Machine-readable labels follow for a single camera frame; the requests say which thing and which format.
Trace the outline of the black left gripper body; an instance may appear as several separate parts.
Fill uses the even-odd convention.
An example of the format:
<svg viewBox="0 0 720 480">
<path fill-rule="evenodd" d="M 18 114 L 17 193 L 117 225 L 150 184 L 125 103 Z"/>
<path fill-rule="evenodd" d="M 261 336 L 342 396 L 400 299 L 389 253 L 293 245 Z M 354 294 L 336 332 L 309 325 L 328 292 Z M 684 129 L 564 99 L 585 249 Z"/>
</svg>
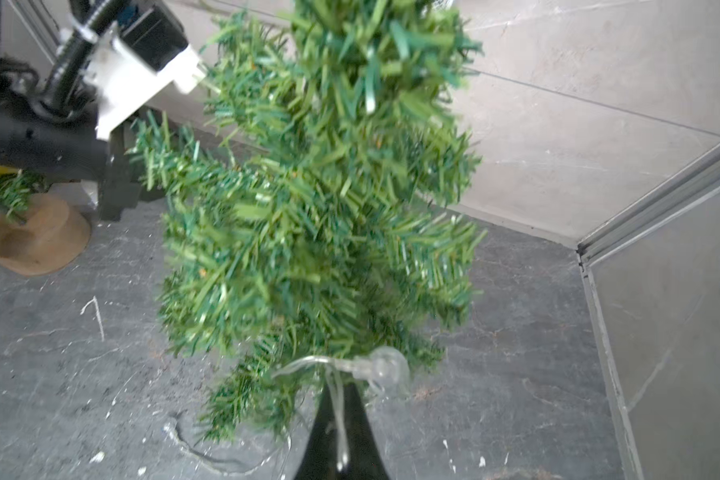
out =
<svg viewBox="0 0 720 480">
<path fill-rule="evenodd" d="M 131 145 L 126 123 L 100 140 L 92 112 L 70 124 L 49 123 L 36 116 L 23 98 L 0 93 L 0 165 L 49 179 L 95 181 L 102 220 L 120 220 L 124 210 L 141 200 L 143 169 L 131 160 Z"/>
</svg>

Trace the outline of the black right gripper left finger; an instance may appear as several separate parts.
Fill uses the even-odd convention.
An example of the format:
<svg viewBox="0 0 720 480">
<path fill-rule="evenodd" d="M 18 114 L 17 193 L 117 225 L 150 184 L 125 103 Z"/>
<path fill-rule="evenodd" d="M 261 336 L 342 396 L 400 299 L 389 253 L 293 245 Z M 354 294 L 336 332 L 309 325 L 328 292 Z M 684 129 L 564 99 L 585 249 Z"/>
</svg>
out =
<svg viewBox="0 0 720 480">
<path fill-rule="evenodd" d="M 294 480 L 338 480 L 338 429 L 333 398 L 328 385 L 320 397 L 301 463 Z"/>
</svg>

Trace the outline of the clear bulb string light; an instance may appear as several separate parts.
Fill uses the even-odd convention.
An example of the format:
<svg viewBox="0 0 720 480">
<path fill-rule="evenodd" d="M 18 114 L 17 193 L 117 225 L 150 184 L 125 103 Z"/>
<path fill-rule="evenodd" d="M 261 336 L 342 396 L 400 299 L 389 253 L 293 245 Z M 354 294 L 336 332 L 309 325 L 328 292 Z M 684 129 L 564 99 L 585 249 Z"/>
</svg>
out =
<svg viewBox="0 0 720 480">
<path fill-rule="evenodd" d="M 344 425 L 344 386 L 354 383 L 362 397 L 361 387 L 367 386 L 376 397 L 389 397 L 399 394 L 409 382 L 410 370 L 407 360 L 397 349 L 381 346 L 365 356 L 353 359 L 340 359 L 324 355 L 309 355 L 291 361 L 286 365 L 269 363 L 267 365 L 240 362 L 243 368 L 239 392 L 230 398 L 219 394 L 218 402 L 229 405 L 233 411 L 240 412 L 244 406 L 251 406 L 254 387 L 284 386 L 290 379 L 300 379 L 308 372 L 323 374 L 323 388 L 328 385 L 333 398 L 338 429 L 338 460 L 341 469 L 348 461 L 348 446 Z"/>
</svg>

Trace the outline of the small green christmas tree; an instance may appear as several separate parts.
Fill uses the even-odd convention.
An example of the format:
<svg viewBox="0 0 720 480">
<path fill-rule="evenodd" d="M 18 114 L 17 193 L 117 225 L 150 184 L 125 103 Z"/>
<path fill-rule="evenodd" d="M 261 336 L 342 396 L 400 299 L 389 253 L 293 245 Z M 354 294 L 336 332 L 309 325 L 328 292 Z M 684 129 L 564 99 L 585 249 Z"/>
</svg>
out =
<svg viewBox="0 0 720 480">
<path fill-rule="evenodd" d="M 91 238 L 85 217 L 47 187 L 30 171 L 0 176 L 0 265 L 25 277 L 64 268 Z"/>
<path fill-rule="evenodd" d="M 468 318 L 482 238 L 447 211 L 480 161 L 450 103 L 481 45 L 433 1 L 297 1 L 284 26 L 238 11 L 210 45 L 205 109 L 257 152 L 237 161 L 148 117 L 134 153 L 168 204 L 171 347 L 233 362 L 200 419 L 223 442 L 288 431 L 325 377 L 275 377 L 300 358 L 390 346 L 413 370 L 441 360 L 422 329 Z"/>
</svg>

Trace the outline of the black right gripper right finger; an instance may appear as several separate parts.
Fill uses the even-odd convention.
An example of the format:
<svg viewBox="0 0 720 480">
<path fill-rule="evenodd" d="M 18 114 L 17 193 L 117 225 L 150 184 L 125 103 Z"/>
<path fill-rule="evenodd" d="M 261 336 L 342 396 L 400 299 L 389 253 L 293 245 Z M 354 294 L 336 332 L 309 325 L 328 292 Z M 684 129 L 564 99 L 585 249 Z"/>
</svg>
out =
<svg viewBox="0 0 720 480">
<path fill-rule="evenodd" d="M 348 461 L 341 469 L 341 478 L 388 480 L 389 475 L 378 451 L 362 397 L 354 383 L 344 386 L 343 417 Z"/>
</svg>

